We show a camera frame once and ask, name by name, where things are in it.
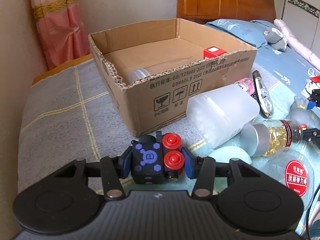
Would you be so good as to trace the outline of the black cube toy red buttons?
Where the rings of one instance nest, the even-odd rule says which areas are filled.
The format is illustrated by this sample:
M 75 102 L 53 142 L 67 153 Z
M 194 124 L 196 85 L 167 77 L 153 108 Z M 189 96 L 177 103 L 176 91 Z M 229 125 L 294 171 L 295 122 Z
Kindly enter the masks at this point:
M 131 144 L 131 176 L 136 184 L 163 184 L 179 179 L 185 157 L 178 134 L 157 131 L 155 136 L 143 135 Z

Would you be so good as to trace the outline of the light blue round lid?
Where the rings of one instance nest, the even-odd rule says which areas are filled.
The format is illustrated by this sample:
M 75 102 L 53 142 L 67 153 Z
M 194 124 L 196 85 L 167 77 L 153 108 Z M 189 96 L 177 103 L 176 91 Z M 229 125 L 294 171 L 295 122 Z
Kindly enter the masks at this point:
M 215 159 L 218 163 L 229 163 L 230 159 L 237 158 L 245 163 L 251 165 L 252 159 L 248 155 L 248 153 L 242 148 L 235 146 L 225 146 L 222 148 L 218 148 L 214 152 L 212 152 L 209 157 Z

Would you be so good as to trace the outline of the clear jar red label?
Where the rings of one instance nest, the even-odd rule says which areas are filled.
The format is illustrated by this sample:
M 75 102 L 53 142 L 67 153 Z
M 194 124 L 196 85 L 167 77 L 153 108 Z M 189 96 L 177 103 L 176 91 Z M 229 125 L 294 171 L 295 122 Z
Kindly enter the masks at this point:
M 292 148 L 282 148 L 258 169 L 299 195 L 304 209 L 311 205 L 315 175 L 310 160 Z

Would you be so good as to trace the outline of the clear bottle yellow capsules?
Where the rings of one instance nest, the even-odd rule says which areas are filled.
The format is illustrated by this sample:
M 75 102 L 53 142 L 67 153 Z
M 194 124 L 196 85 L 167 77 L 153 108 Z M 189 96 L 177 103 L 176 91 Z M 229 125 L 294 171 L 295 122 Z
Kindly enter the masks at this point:
M 266 120 L 245 124 L 240 132 L 240 146 L 252 157 L 269 156 L 303 140 L 305 124 L 296 120 Z

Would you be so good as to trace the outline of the frosted white plastic container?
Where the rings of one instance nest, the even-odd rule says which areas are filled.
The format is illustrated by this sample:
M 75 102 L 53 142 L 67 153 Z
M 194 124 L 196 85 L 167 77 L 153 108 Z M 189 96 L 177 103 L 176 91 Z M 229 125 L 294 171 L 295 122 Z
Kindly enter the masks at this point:
M 231 84 L 189 98 L 188 121 L 211 148 L 236 136 L 256 119 L 260 107 L 239 85 Z

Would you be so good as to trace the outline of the black silver oval case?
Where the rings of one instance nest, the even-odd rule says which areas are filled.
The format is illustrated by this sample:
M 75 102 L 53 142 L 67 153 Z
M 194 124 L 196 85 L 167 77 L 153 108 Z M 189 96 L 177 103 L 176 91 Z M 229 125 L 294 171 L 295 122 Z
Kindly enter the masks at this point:
M 257 70 L 253 72 L 252 76 L 257 102 L 260 105 L 260 112 L 265 118 L 271 118 L 274 113 L 274 106 L 269 92 L 267 90 L 267 87 L 264 84 L 262 77 Z

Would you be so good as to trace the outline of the light blue bed sheet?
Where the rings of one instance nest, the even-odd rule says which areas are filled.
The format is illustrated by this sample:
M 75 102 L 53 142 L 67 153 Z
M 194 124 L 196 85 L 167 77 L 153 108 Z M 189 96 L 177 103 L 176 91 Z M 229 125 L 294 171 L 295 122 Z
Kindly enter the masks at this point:
M 252 23 L 241 23 L 253 31 L 253 37 L 248 38 L 252 44 L 260 44 L 262 33 L 267 27 L 276 28 L 271 22 L 264 20 L 252 20 Z M 268 88 L 274 105 L 274 115 L 276 118 L 283 118 L 288 114 L 289 107 L 293 103 L 294 96 L 306 98 L 307 92 L 304 87 L 311 77 L 319 75 L 319 71 L 314 68 L 306 59 L 296 53 L 292 48 L 287 47 L 285 52 L 273 49 L 266 42 L 259 48 L 254 60 L 253 71 L 258 70 Z M 319 109 L 308 111 L 313 123 L 319 128 Z M 213 148 L 204 139 L 189 146 L 190 150 L 200 155 L 208 155 L 214 152 Z M 315 189 L 319 184 L 319 149 L 311 142 L 303 142 L 295 147 L 297 151 L 305 155 L 311 162 L 315 174 Z

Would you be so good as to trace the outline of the grey checked blanket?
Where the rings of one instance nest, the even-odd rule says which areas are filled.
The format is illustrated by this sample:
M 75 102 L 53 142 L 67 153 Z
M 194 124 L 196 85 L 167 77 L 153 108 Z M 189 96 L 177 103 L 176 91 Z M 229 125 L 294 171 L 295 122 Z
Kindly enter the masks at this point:
M 93 60 L 33 85 L 23 112 L 18 190 L 77 158 L 121 155 L 133 135 L 120 117 Z

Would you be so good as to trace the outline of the pink small package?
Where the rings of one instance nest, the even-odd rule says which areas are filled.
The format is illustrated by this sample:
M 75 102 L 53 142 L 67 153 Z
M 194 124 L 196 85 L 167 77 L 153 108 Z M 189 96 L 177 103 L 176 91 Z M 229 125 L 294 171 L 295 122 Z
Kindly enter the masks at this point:
M 255 93 L 254 83 L 250 78 L 245 77 L 239 81 L 236 81 L 235 84 L 238 85 L 240 88 L 242 88 L 250 96 L 254 95 Z

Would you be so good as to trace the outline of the clear plastic jar in box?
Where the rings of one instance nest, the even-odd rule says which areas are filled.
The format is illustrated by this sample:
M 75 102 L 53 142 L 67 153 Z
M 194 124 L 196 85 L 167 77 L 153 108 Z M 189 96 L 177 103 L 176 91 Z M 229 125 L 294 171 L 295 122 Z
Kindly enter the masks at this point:
M 164 61 L 161 63 L 152 63 L 150 66 L 139 67 L 138 69 L 132 70 L 129 72 L 128 81 L 129 84 L 132 84 L 136 80 L 144 79 L 146 77 L 169 71 L 174 68 L 184 66 L 186 64 L 197 61 L 193 56 L 178 58 L 170 61 Z

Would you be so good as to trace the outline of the grey plush toy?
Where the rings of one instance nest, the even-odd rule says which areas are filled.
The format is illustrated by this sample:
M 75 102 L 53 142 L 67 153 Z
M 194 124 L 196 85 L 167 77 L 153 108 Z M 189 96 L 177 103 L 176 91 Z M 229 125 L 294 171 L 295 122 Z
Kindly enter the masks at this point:
M 287 49 L 287 38 L 279 29 L 267 27 L 263 35 L 273 49 L 279 51 L 285 51 Z

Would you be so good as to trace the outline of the open cardboard box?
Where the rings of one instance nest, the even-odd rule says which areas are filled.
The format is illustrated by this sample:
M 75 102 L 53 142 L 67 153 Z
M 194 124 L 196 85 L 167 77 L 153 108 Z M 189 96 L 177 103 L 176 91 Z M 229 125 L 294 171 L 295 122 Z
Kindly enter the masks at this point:
M 248 76 L 257 54 L 232 35 L 181 18 L 127 24 L 91 33 L 88 40 L 100 76 L 134 136 L 182 118 L 190 97 Z M 204 59 L 203 50 L 213 46 L 226 53 Z M 132 70 L 189 56 L 197 61 L 129 84 Z

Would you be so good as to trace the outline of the blue floral pillow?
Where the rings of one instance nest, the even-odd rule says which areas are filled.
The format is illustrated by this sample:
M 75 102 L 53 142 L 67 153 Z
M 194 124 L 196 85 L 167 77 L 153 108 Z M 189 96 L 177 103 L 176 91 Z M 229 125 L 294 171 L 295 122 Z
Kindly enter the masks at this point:
M 206 23 L 206 26 L 231 34 L 256 48 L 268 44 L 263 35 L 266 28 L 276 28 L 273 23 L 265 20 L 243 21 L 236 19 L 218 19 Z

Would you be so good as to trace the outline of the orange wooden headboard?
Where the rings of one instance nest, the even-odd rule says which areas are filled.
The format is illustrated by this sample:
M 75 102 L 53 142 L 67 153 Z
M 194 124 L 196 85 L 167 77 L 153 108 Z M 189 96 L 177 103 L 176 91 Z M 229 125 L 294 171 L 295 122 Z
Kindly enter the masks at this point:
M 273 22 L 277 18 L 274 0 L 177 0 L 177 17 L 198 23 L 221 18 Z

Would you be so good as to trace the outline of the pink patterned curtain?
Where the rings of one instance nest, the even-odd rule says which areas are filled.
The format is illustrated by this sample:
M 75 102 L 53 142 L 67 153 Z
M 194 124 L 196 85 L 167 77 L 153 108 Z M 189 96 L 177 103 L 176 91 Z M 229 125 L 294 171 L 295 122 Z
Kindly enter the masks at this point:
M 30 0 L 49 70 L 89 54 L 79 0 Z

